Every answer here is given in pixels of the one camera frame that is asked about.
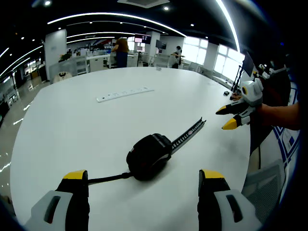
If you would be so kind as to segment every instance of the black cable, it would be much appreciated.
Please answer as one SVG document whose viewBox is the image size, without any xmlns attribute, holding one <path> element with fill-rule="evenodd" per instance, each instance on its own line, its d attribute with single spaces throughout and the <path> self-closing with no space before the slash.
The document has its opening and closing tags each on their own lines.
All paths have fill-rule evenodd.
<svg viewBox="0 0 308 231">
<path fill-rule="evenodd" d="M 119 179 L 127 179 L 127 178 L 130 178 L 131 176 L 132 176 L 132 174 L 130 172 L 124 172 L 121 175 L 90 179 L 90 180 L 88 180 L 88 185 L 107 182 L 107 181 L 113 181 L 113 180 L 119 180 Z"/>
</svg>

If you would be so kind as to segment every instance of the white wall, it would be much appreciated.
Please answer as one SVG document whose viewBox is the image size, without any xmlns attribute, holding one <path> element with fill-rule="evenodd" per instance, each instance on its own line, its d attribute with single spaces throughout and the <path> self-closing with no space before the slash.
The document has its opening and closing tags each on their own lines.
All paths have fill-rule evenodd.
<svg viewBox="0 0 308 231">
<path fill-rule="evenodd" d="M 177 46 L 183 48 L 184 37 L 176 37 L 176 36 L 161 36 L 160 40 L 164 42 L 167 47 L 165 50 L 162 50 L 162 54 L 172 54 L 177 50 Z"/>
<path fill-rule="evenodd" d="M 49 67 L 58 63 L 62 54 L 66 54 L 66 29 L 47 34 L 44 48 L 47 79 L 50 79 Z"/>
<path fill-rule="evenodd" d="M 146 33 L 147 35 L 151 35 L 151 44 L 145 45 L 145 52 L 150 56 L 154 56 L 156 54 L 156 40 L 160 39 L 160 34 L 154 31 L 150 31 Z"/>
<path fill-rule="evenodd" d="M 209 71 L 214 70 L 215 61 L 218 53 L 219 45 L 216 45 L 214 43 L 208 43 L 207 49 L 206 49 L 206 56 L 203 67 Z"/>
</svg>

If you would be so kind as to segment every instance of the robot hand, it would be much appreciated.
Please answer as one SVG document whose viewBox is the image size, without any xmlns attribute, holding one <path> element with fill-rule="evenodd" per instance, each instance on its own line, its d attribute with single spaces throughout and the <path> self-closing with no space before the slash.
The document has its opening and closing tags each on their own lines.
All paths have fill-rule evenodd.
<svg viewBox="0 0 308 231">
<path fill-rule="evenodd" d="M 238 101 L 221 107 L 216 112 L 217 115 L 235 115 L 222 129 L 231 130 L 249 123 L 250 114 L 256 110 L 256 106 L 262 104 L 262 90 L 263 86 L 260 79 L 256 78 L 255 81 L 245 81 L 241 89 L 243 97 Z"/>
</svg>

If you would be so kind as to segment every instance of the glossy floor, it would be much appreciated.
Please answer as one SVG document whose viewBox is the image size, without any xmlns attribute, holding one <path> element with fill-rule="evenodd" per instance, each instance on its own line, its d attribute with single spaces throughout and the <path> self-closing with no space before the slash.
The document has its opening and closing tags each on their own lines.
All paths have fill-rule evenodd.
<svg viewBox="0 0 308 231">
<path fill-rule="evenodd" d="M 10 165 L 17 132 L 31 102 L 40 89 L 48 86 L 40 77 L 27 81 L 18 89 L 18 100 L 12 104 L 0 127 L 0 194 L 11 198 Z"/>
</svg>

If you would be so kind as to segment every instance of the white table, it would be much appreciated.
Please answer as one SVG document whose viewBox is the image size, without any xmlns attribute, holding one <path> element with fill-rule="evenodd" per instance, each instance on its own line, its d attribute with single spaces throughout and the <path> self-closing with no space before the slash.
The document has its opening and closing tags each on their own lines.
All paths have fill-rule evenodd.
<svg viewBox="0 0 308 231">
<path fill-rule="evenodd" d="M 96 97 L 143 86 L 155 91 L 103 103 Z M 134 178 L 89 187 L 89 230 L 198 230 L 198 174 L 222 173 L 241 190 L 248 160 L 249 126 L 222 130 L 232 115 L 226 89 L 192 71 L 152 67 L 104 70 L 42 89 L 18 131 L 11 164 L 11 194 L 18 220 L 65 174 L 86 169 L 89 179 L 128 171 L 126 156 L 153 133 L 175 139 L 200 117 L 204 127 L 152 181 Z"/>
</svg>

